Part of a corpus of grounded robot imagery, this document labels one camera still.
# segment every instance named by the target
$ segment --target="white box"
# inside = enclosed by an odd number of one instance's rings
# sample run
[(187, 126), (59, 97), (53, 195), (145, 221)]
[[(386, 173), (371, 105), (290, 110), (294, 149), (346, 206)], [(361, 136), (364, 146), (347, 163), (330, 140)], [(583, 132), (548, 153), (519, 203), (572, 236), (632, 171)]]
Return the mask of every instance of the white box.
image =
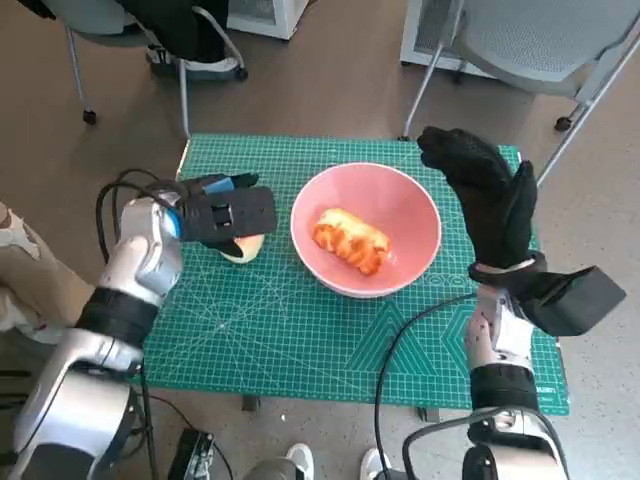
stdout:
[[(449, 11), (450, 0), (408, 0), (402, 33), (400, 61), (429, 65), (440, 38), (440, 30)], [(460, 70), (472, 75), (491, 77), (475, 65), (464, 62), (453, 50), (445, 49), (437, 68)]]
[(227, 27), (289, 40), (308, 0), (230, 0)]

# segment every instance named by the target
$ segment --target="table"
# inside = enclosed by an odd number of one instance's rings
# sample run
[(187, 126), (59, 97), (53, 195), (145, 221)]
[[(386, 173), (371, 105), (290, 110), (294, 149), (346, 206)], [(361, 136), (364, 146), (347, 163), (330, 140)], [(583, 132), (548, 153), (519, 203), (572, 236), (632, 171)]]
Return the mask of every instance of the table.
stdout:
[[(512, 166), (514, 147), (501, 147)], [(148, 337), (151, 385), (243, 395), (372, 403), (382, 355), (401, 324), (426, 306), (474, 290), (473, 259), (462, 212), (439, 172), (420, 163), (413, 142), (233, 135), (194, 135), (180, 176), (256, 172), (276, 198), (279, 226), (260, 255), (234, 265), (201, 245), (184, 245), (184, 273)], [(442, 218), (442, 247), (419, 280), (380, 299), (356, 300), (328, 290), (306, 270), (289, 235), (298, 191), (325, 168), (370, 161), (411, 175), (432, 195)], [(383, 402), (469, 408), (462, 343), (474, 302), (421, 320), (405, 335)], [(541, 408), (568, 414), (556, 340), (536, 331), (534, 369)]]

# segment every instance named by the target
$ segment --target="black cable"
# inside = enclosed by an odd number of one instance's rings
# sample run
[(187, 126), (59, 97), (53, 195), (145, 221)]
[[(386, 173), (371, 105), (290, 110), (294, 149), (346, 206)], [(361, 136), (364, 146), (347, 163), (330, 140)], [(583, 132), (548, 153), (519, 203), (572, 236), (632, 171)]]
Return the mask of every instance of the black cable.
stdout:
[(380, 374), (378, 375), (378, 382), (376, 384), (376, 399), (373, 407), (373, 430), (376, 436), (376, 447), (378, 449), (378, 453), (380, 454), (380, 462), (382, 462), (382, 471), (384, 472), (384, 476), (386, 480), (391, 479), (391, 472), (389, 472), (389, 466), (384, 458), (384, 450), (382, 448), (382, 435), (380, 435), (380, 403), (382, 402), (382, 387), (384, 386), (384, 380), (387, 375), (387, 370), (389, 369), (390, 360), (393, 357), (393, 354), (402, 338), (402, 335), (419, 319), (425, 317), (437, 310), (440, 310), (444, 307), (448, 307), (449, 305), (453, 305), (455, 303), (462, 302), (464, 300), (468, 300), (470, 298), (475, 297), (475, 293), (467, 293), (465, 295), (460, 295), (458, 297), (450, 298), (449, 300), (445, 300), (440, 302), (437, 305), (426, 308), (422, 312), (415, 315), (411, 318), (407, 323), (405, 323), (400, 331), (396, 334), (393, 342), (391, 343), (391, 347), (387, 351), (387, 354), (384, 358), (384, 362), (382, 364), (382, 369), (380, 369)]
[(131, 431), (129, 432), (129, 438), (140, 435), (140, 440), (138, 440), (138, 444), (133, 447), (130, 452), (120, 455), (120, 458), (118, 459), (119, 461), (127, 460), (137, 455), (138, 452), (142, 450), (142, 447), (144, 447), (145, 440), (147, 438), (147, 436), (144, 435), (145, 431), (147, 430), (147, 420), (144, 416), (144, 413), (142, 413), (140, 403), (136, 400), (132, 405), (135, 410), (136, 416), (138, 417), (138, 421), (140, 422), (140, 426), (131, 429)]
[(147, 453), (149, 454), (149, 466), (151, 467), (151, 479), (158, 480), (158, 462), (156, 459), (156, 444), (153, 439), (153, 422), (151, 420), (151, 405), (149, 404), (149, 387), (144, 371), (144, 361), (140, 364), (140, 387), (142, 389), (142, 406), (145, 418), (145, 436), (147, 440)]
[(166, 398), (162, 398), (162, 397), (156, 397), (155, 395), (149, 395), (149, 398), (153, 398), (154, 400), (158, 400), (159, 402), (164, 403), (165, 405), (168, 405), (169, 407), (171, 407), (171, 409), (176, 412), (180, 418), (182, 418), (182, 421), (192, 430), (197, 430), (196, 427), (193, 426), (193, 423), (191, 423), (189, 421), (189, 419), (187, 418), (187, 416), (182, 413), (180, 411), (180, 409), (178, 407), (176, 407), (173, 403), (171, 403), (169, 400), (167, 400)]
[(521, 406), (504, 406), (504, 407), (498, 407), (498, 408), (494, 408), (492, 410), (486, 411), (486, 412), (477, 412), (477, 413), (472, 413), (471, 415), (468, 415), (466, 417), (462, 417), (462, 418), (456, 418), (453, 420), (447, 420), (446, 422), (441, 422), (441, 423), (437, 423), (435, 425), (428, 425), (426, 427), (422, 427), (418, 430), (416, 430), (415, 432), (413, 432), (411, 435), (409, 435), (407, 438), (404, 439), (404, 442), (402, 443), (402, 461), (404, 462), (404, 468), (405, 468), (405, 472), (407, 474), (407, 478), (409, 480), (417, 480), (415, 472), (413, 470), (413, 465), (411, 463), (411, 452), (410, 452), (410, 448), (411, 448), (411, 444), (413, 442), (415, 442), (416, 440), (429, 435), (431, 433), (435, 433), (438, 431), (442, 431), (442, 430), (447, 430), (449, 428), (454, 428), (454, 427), (459, 427), (462, 425), (470, 425), (472, 423), (476, 423), (476, 422), (481, 422), (483, 420), (488, 420), (489, 418), (493, 418), (496, 415), (505, 412), (505, 411), (521, 411), (521, 412), (526, 412), (529, 413), (531, 415), (534, 415), (536, 418), (538, 418), (538, 420), (540, 420), (544, 426), (546, 427), (547, 431), (549, 432), (549, 436), (551, 437), (551, 441), (556, 445), (556, 448), (558, 449), (558, 456), (560, 457), (560, 463), (562, 463), (562, 468), (564, 469), (565, 475), (567, 477), (567, 480), (570, 480), (569, 477), (569, 467), (567, 464), (567, 458), (566, 455), (564, 453), (564, 450), (562, 448), (562, 444), (560, 443), (560, 438), (558, 437), (558, 433), (556, 432), (555, 428), (553, 428), (553, 425), (551, 424), (551, 422), (549, 421), (548, 418), (546, 418), (544, 415), (542, 415), (538, 410), (534, 410), (532, 408), (527, 408), (527, 407), (521, 407)]
[(229, 480), (233, 480), (233, 472), (231, 471), (231, 465), (229, 465), (229, 461), (227, 460), (227, 457), (225, 457), (224, 453), (222, 453), (222, 450), (220, 450), (220, 447), (218, 446), (217, 443), (213, 442), (213, 448), (215, 448), (218, 451), (220, 458), (222, 458), (222, 461), (224, 462), (224, 466), (227, 467)]
[[(116, 182), (121, 182), (124, 180), (124, 177), (129, 175), (130, 173), (142, 173), (144, 175), (148, 175), (153, 178), (155, 181), (159, 181), (160, 178), (143, 168), (127, 168), (126, 170), (121, 171), (116, 178)], [(113, 193), (111, 194), (111, 221), (113, 222), (113, 235), (116, 239), (116, 242), (120, 239), (120, 223), (118, 222), (118, 187), (113, 189)]]
[(125, 187), (136, 190), (141, 195), (145, 197), (153, 198), (153, 200), (160, 206), (166, 208), (174, 212), (177, 216), (180, 216), (178, 210), (175, 209), (169, 202), (167, 202), (164, 198), (160, 197), (156, 193), (151, 190), (141, 187), (140, 185), (136, 185), (135, 183), (127, 182), (124, 180), (119, 180), (116, 182), (111, 182), (102, 187), (100, 193), (98, 193), (98, 198), (96, 199), (96, 229), (98, 230), (98, 242), (100, 243), (100, 251), (102, 252), (102, 257), (104, 258), (105, 263), (109, 261), (109, 250), (107, 248), (107, 241), (104, 235), (104, 224), (102, 222), (102, 206), (104, 204), (104, 199), (107, 194), (116, 187)]
[[(154, 400), (158, 400), (159, 402), (162, 402), (165, 405), (169, 406), (174, 412), (176, 412), (180, 416), (180, 418), (182, 418), (182, 421), (189, 428), (191, 428), (192, 430), (197, 430), (197, 428), (193, 426), (193, 423), (191, 423), (189, 421), (187, 416), (184, 413), (182, 413), (182, 411), (178, 407), (176, 407), (172, 402), (170, 402), (166, 398), (157, 397), (155, 395), (149, 395), (149, 398), (152, 398)], [(227, 473), (229, 474), (229, 479), (233, 480), (234, 477), (233, 477), (233, 471), (231, 470), (231, 464), (229, 463), (229, 460), (227, 460), (227, 457), (225, 456), (225, 454), (222, 453), (222, 450), (220, 450), (220, 447), (218, 446), (218, 444), (215, 441), (213, 442), (213, 448), (216, 449), (216, 451), (220, 455), (220, 458), (222, 458), (222, 461), (224, 462), (224, 466), (227, 468)]]

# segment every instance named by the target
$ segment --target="shoe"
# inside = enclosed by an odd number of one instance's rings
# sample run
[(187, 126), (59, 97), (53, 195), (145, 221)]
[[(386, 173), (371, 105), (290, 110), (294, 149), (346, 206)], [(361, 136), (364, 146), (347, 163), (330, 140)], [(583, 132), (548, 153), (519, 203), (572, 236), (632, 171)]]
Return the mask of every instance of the shoe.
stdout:
[(227, 57), (219, 62), (202, 63), (187, 60), (184, 62), (185, 67), (190, 72), (207, 72), (207, 73), (228, 73), (238, 68), (238, 59)]
[(313, 480), (313, 454), (308, 445), (296, 443), (287, 452), (286, 458), (296, 464), (296, 467), (304, 473), (304, 480)]
[[(387, 454), (384, 454), (387, 467), (391, 469), (391, 461)], [(382, 461), (377, 448), (371, 448), (364, 454), (362, 463), (360, 464), (360, 480), (373, 480), (382, 472)]]

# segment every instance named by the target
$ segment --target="floor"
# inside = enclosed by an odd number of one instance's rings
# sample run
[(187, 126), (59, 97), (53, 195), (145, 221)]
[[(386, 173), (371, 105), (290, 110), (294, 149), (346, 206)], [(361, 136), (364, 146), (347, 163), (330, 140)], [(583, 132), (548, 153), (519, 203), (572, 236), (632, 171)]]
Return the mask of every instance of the floor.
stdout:
[[(242, 84), (191, 89), (196, 131), (391, 138), (401, 128), (424, 69), (398, 57), (405, 4), (385, 0), (322, 0), (288, 43), (234, 33), (250, 78)], [(101, 258), (93, 226), (99, 187), (123, 168), (171, 176), (184, 140), (176, 82), (153, 78), (140, 50), (78, 42), (86, 92), (100, 117), (81, 119), (64, 32), (17, 2), (0, 4), (0, 192), (2, 200), (89, 281)], [(562, 341), (572, 413), (556, 418), (574, 478), (638, 478), (640, 457), (640, 57), (631, 61), (540, 193), (537, 223), (555, 270), (598, 264), (628, 298), (584, 338)], [(560, 137), (552, 125), (570, 102), (533, 97), (499, 82), (437, 72), (412, 134), (421, 126), (463, 127), (496, 143), (513, 143), (540, 167)], [(11, 351), (11, 345), (4, 346)], [(14, 350), (24, 359), (22, 350)], [(318, 478), (357, 478), (373, 445), (372, 408), (267, 399), (258, 415), (238, 398), (157, 391), (199, 427), (215, 432), (241, 478), (261, 458), (309, 443)], [(160, 467), (166, 472), (182, 429), (164, 406), (155, 409)], [(10, 429), (0, 447), (8, 445)], [(404, 436), (418, 425), (407, 408), (383, 409), (383, 437), (400, 465)], [(425, 440), (415, 458), (422, 479), (458, 478), (464, 431)], [(214, 478), (225, 478), (220, 465)], [(118, 478), (147, 478), (145, 458), (118, 467)]]

